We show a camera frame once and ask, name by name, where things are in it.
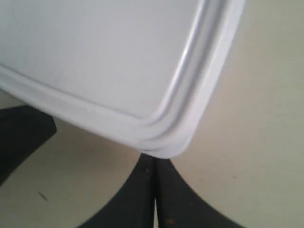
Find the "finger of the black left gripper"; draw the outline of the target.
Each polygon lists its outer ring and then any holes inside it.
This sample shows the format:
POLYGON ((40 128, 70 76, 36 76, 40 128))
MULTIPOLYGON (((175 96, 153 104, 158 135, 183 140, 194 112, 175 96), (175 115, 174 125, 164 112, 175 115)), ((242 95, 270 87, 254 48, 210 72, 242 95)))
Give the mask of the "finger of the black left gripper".
POLYGON ((1 109, 0 183, 56 132, 54 118, 31 106, 1 109))

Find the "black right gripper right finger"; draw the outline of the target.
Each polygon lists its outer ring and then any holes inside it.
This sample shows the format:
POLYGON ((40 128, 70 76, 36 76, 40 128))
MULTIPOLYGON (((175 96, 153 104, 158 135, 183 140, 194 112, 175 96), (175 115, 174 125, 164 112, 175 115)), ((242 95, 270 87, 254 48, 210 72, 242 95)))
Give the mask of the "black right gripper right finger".
POLYGON ((205 202, 169 159, 154 160, 155 199, 160 228, 240 228, 205 202))

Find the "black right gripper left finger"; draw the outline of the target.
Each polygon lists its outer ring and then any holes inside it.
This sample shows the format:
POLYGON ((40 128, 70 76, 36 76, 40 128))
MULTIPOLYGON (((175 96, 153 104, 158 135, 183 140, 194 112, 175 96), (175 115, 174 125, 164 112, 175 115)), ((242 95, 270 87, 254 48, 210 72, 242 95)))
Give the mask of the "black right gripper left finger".
POLYGON ((81 228, 152 228, 154 159, 142 154, 130 176, 110 201, 81 228))

